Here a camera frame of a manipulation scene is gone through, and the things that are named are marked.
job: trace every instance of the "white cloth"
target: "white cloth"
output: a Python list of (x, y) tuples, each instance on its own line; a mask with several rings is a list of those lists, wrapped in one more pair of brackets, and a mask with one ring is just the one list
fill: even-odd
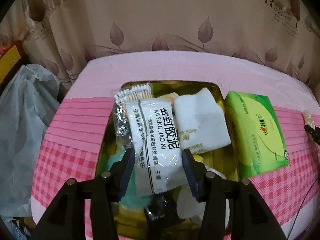
[(199, 154), (231, 143), (223, 110), (207, 88), (177, 97), (174, 109), (182, 150)]
[[(226, 179), (222, 173), (216, 171), (213, 168), (207, 167), (208, 171), (212, 171), (215, 174), (219, 175), (221, 178)], [(177, 214), (181, 219), (188, 219), (201, 225), (202, 219), (204, 216), (205, 210), (205, 202), (199, 203), (193, 196), (188, 184), (183, 185), (181, 187), (178, 199), (177, 199)], [(229, 200), (226, 199), (226, 218), (225, 218), (225, 227), (227, 227), (229, 222), (230, 216), (230, 207), (229, 207)]]

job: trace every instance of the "black wire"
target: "black wire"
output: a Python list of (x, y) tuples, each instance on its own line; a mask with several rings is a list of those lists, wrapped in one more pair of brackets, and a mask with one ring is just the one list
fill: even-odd
[(306, 193), (306, 195), (304, 196), (304, 199), (302, 200), (302, 203), (301, 203), (301, 205), (300, 205), (300, 207), (299, 207), (299, 209), (298, 209), (298, 213), (297, 213), (297, 215), (296, 215), (296, 218), (294, 219), (293, 224), (292, 224), (292, 226), (291, 226), (291, 229), (290, 229), (290, 231), (289, 231), (289, 234), (288, 234), (287, 240), (289, 239), (289, 236), (291, 235), (291, 232), (292, 232), (292, 229), (293, 229), (294, 223), (295, 223), (295, 222), (296, 222), (296, 220), (297, 220), (297, 217), (298, 217), (298, 215), (299, 215), (299, 212), (300, 212), (300, 210), (301, 210), (301, 208), (302, 208), (302, 205), (303, 205), (304, 201), (306, 200), (306, 198), (307, 198), (307, 196), (308, 196), (308, 194), (309, 194), (310, 190), (312, 189), (312, 187), (314, 186), (314, 184), (315, 184), (317, 181), (318, 181), (318, 179), (316, 179), (316, 180), (315, 180), (315, 182), (311, 185), (311, 187), (309, 188), (308, 192), (307, 192), (307, 193)]

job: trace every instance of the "screw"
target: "screw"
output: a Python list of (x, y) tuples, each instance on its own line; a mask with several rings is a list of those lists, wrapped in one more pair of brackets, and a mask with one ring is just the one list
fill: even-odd
[(248, 180), (247, 178), (241, 179), (241, 182), (245, 185), (249, 185), (250, 184), (250, 180)]
[(107, 178), (107, 177), (109, 177), (111, 175), (111, 173), (109, 172), (109, 171), (104, 171), (102, 174), (101, 174), (101, 176), (103, 177), (103, 178)]
[(205, 174), (209, 179), (213, 179), (214, 176), (216, 176), (216, 174), (212, 171), (208, 171), (206, 174)]
[(71, 185), (73, 185), (73, 184), (75, 184), (76, 183), (76, 180), (75, 179), (68, 179), (67, 180), (67, 184), (69, 185), (69, 186), (71, 186)]

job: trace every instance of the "gold box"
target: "gold box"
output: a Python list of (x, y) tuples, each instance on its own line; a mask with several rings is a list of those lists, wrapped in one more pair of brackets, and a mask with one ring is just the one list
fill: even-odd
[[(219, 87), (216, 84), (209, 82), (196, 81), (150, 81), (153, 86), (153, 94), (157, 98), (164, 94), (176, 92), (179, 95), (196, 94), (202, 88), (207, 88), (212, 93), (216, 102), (222, 107), (225, 112), (225, 105)], [(122, 87), (146, 83), (128, 82)], [(96, 175), (105, 171), (109, 156), (116, 152), (116, 136), (114, 130), (113, 118), (110, 116), (103, 147), (103, 154), (100, 154)], [(203, 158), (203, 163), (206, 166), (215, 168), (217, 171), (225, 174), (227, 179), (238, 181), (238, 168), (236, 157), (231, 145), (226, 147), (200, 154)], [(171, 190), (172, 197), (176, 200), (179, 194), (179, 188)], [(133, 239), (145, 239), (147, 234), (147, 221), (143, 210), (129, 210), (121, 205), (113, 206), (116, 228), (119, 235), (130, 237)], [(163, 232), (164, 239), (196, 239), (199, 231), (199, 226), (192, 223), (190, 220), (185, 220), (179, 225), (167, 228)]]

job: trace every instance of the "plastic bag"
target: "plastic bag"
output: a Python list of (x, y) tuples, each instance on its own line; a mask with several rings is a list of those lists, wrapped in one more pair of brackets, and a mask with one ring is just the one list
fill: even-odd
[(0, 214), (31, 216), (31, 186), (60, 81), (38, 64), (22, 66), (0, 97)]
[(112, 112), (116, 133), (117, 149), (122, 148), (126, 150), (127, 148), (133, 147), (133, 141), (124, 102), (127, 100), (152, 98), (153, 87), (150, 82), (124, 87), (121, 88), (119, 92), (114, 95), (114, 97), (116, 99), (116, 104)]
[(155, 195), (187, 182), (170, 99), (126, 101), (136, 152), (137, 195)]

